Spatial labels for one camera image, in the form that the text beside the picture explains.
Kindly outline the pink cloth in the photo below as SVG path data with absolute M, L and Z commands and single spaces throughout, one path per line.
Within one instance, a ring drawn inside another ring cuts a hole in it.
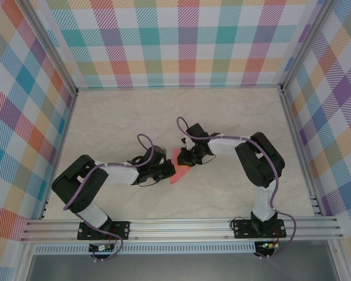
M 175 184 L 176 182 L 181 180 L 191 170 L 191 167 L 180 166 L 178 164 L 177 158 L 178 158 L 180 152 L 181 152 L 180 148 L 173 148 L 173 150 L 172 150 L 171 161 L 175 167 L 175 174 L 170 177 L 170 184 Z

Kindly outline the black labelled control box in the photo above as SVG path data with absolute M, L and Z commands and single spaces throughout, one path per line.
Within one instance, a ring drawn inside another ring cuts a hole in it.
M 105 252 L 112 252 L 115 248 L 115 244 L 109 244 L 109 243 L 104 243 L 104 244 L 89 244 L 88 251 L 93 253 L 93 252 L 98 252 L 98 253 L 105 253 Z

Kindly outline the wide aluminium mounting rail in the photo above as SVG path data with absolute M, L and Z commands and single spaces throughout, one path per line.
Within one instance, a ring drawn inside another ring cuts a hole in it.
M 286 238 L 243 238 L 243 241 L 280 240 L 330 240 L 342 239 L 339 223 L 334 217 L 298 217 L 284 221 Z M 205 219 L 139 219 L 130 221 L 129 238 L 126 241 L 144 242 L 210 242 L 235 239 L 230 227 L 231 218 Z M 62 243 L 78 240 L 79 220 L 33 220 L 29 221 L 22 242 Z

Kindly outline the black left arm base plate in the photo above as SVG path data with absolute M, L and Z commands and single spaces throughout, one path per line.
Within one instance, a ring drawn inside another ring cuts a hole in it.
M 110 232 L 120 236 L 123 240 L 129 238 L 130 222 L 129 221 L 111 221 L 110 219 L 103 224 L 100 230 Z M 85 222 L 81 222 L 77 233 L 78 240 L 109 240 L 110 235 L 96 231 L 89 227 Z

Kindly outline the thin aluminium frame bar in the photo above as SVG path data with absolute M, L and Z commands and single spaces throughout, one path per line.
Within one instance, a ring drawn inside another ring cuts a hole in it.
M 244 85 L 187 85 L 187 86 L 140 86 L 140 87 L 80 87 L 78 92 L 82 91 L 118 91 L 118 90 L 184 90 L 184 89 L 230 89 L 230 88 L 242 88 L 242 89 L 261 89 L 261 88 L 281 88 L 280 84 L 244 84 Z

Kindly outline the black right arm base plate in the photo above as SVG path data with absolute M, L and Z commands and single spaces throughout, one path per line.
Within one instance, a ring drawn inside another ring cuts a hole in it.
M 231 222 L 235 239 L 243 238 L 286 238 L 284 221 L 281 219 L 261 222 L 260 220 L 238 219 Z

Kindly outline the aluminium side rail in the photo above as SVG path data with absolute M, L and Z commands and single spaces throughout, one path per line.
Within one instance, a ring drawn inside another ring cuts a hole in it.
M 314 210 L 314 214 L 316 216 L 323 216 L 324 208 L 322 203 L 320 203 L 318 199 L 318 190 L 316 189 L 314 177 L 311 173 L 310 167 L 307 162 L 305 150 L 302 146 L 302 139 L 301 139 L 300 133 L 297 130 L 295 117 L 291 111 L 290 103 L 288 101 L 286 94 L 281 88 L 278 89 L 278 95 L 280 98 L 281 106 L 284 111 L 285 119 L 290 129 L 290 135 L 295 148 L 295 153 L 297 155 L 298 162 L 300 164 L 302 176 L 305 181 L 305 186 L 308 190 L 308 195 L 311 201 L 312 208 Z
M 44 214 L 46 212 L 46 208 L 47 208 L 47 205 L 48 205 L 48 202 L 49 202 L 49 198 L 50 198 L 50 195 L 51 195 L 51 192 L 52 192 L 51 184 L 52 184 L 53 180 L 56 178 L 57 169 L 59 167 L 59 163 L 60 163 L 60 160 L 61 160 L 64 144 L 65 144 L 66 139 L 67 139 L 68 130 L 69 130 L 69 127 L 70 127 L 70 124 L 71 124 L 71 120 L 72 120 L 72 117 L 73 117 L 73 113 L 74 113 L 74 110 L 75 110 L 75 105 L 77 103 L 78 94 L 79 94 L 79 92 L 77 92 L 76 95 L 73 97 L 73 100 L 72 100 L 72 103 L 71 103 L 70 113 L 68 115 L 67 122 L 65 124 L 64 129 L 63 129 L 63 134 L 62 134 L 62 138 L 61 138 L 61 142 L 60 142 L 60 147 L 59 147 L 59 150 L 57 151 L 57 154 L 56 154 L 56 158 L 55 158 L 55 162 L 54 162 L 54 165 L 53 165 L 50 182 L 49 182 L 49 184 L 47 186 L 47 189 L 44 192 L 44 196 L 43 196 L 43 198 L 41 200 L 41 204 L 40 204 L 40 210 L 39 210 L 39 212 L 37 214 L 37 219 L 38 220 L 42 220 L 44 218 Z

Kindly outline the aluminium frame post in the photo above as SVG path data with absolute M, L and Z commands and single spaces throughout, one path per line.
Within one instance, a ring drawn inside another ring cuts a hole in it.
M 338 0 L 309 0 L 299 25 L 294 33 L 295 42 L 291 53 L 286 57 L 287 64 L 278 81 L 278 93 L 284 95 L 298 73 L 309 50 L 321 32 L 325 21 Z
M 22 12 L 25 14 L 26 19 L 30 22 L 31 27 L 35 31 L 38 40 L 42 44 L 45 52 L 49 55 L 50 60 L 54 63 L 56 70 L 59 72 L 60 77 L 66 83 L 68 89 L 73 93 L 73 96 L 78 95 L 78 89 L 73 82 L 66 66 L 64 65 L 61 57 L 59 56 L 56 47 L 54 46 L 47 30 L 44 28 L 41 20 L 38 18 L 35 9 L 33 8 L 30 0 L 17 0 Z

